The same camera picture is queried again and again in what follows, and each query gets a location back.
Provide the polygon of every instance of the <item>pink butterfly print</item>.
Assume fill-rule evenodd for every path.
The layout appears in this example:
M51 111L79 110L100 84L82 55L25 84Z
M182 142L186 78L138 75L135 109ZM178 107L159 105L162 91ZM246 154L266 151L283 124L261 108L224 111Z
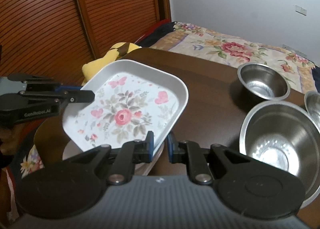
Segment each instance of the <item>pink butterfly print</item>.
M118 85L124 85L125 80L127 80L127 77L122 77L118 81L111 81L111 82L108 82L108 84L111 86L111 88L115 88Z
M169 101L169 99L168 99L168 94L166 91L160 91L158 93L158 98L155 99L156 104L162 104L162 103L166 103L168 101Z
M97 119L102 116L102 113L103 113L103 109L98 109L98 110L91 111L91 115L93 117L96 117Z

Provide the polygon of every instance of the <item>bowl rim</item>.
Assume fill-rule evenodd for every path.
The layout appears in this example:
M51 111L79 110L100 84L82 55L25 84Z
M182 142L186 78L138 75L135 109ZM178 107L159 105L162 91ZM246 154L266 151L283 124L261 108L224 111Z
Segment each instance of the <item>bowl rim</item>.
M308 104L307 104L307 99L308 99L308 97L310 97L311 95L314 95L314 94L316 94L316 95L318 95L319 97L320 97L320 93L318 93L317 91L308 91L308 92L306 92L306 94L304 95L304 98L303 98L303 100L304 100L304 106L305 106L305 108L306 108L306 111L310 114L310 111L308 110Z
M246 67L247 65L260 65L260 66L263 66L263 67L266 67L268 69L271 69L272 71L274 71L276 74L280 75L281 78L284 80L284 82L286 83L287 85L287 92L280 96L280 97L270 97L270 96L265 96L265 95L262 95L261 93L258 93L256 91L253 91L251 89L249 89L249 87L247 86L247 84L245 83L245 81L243 80L242 76L241 76L241 70ZM281 100L284 100L285 98L287 98L290 94L290 85L288 84L287 80L281 75L279 74L275 69L273 69L272 67L268 66L268 65L264 65L264 64L260 64L260 63L254 63L254 62L251 62L251 63L245 63L245 64L242 64L238 67L238 70L237 70L237 75L238 75L238 79L240 80L240 82L242 83L242 85L251 93L253 93L254 95L262 98L262 99L265 99L265 100L274 100L274 101L281 101Z
M269 105L285 105L285 106L289 106L291 108L298 110L299 112L304 114L313 123L314 127L317 129L318 133L320 134L320 129L318 128L318 126L316 125L314 120L311 118L311 116L308 114L308 112L305 111L303 108L297 106L294 103L288 102L288 101L264 101L264 102L257 104L255 107L253 107L251 109L251 111L249 111L249 113L244 118L244 121L242 122L240 136L239 136L239 152L241 154L247 155L246 150L245 150L245 135L247 133L248 124L249 124L252 116L254 114L256 114L259 110L261 110ZM306 207L307 205L309 205L310 203L312 203L313 200L315 200L316 197L319 195L319 193L320 193L320 184L319 184L318 188L315 190L315 192L309 198L307 198L303 201L300 209L302 209L302 208Z

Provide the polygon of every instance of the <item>white wall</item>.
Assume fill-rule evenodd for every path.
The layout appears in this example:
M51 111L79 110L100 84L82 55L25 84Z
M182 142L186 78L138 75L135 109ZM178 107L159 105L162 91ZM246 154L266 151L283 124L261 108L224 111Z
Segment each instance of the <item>white wall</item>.
M286 44L320 64L320 0L170 0L172 20L265 44ZM307 16L295 12L307 9Z

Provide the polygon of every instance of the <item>yellow plush toy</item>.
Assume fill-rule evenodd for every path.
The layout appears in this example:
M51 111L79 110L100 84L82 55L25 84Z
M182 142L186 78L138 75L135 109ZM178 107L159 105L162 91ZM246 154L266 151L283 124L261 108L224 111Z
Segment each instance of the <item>yellow plush toy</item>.
M84 75L84 81L82 85L87 83L97 72L99 72L104 66L112 63L115 60L125 56L127 53L140 48L140 46L132 43L116 43L114 44L106 55L102 58L94 60L90 63L82 66L82 73Z

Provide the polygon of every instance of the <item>floral plate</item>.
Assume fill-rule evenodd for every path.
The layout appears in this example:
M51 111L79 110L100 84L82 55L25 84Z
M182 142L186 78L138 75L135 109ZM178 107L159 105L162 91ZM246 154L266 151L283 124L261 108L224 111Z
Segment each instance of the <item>floral plate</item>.
M156 150L188 100L180 79L131 60L105 66L82 89L92 90L95 101L70 104L63 127L83 151L101 144L117 148L127 141L144 140L149 130L154 133Z

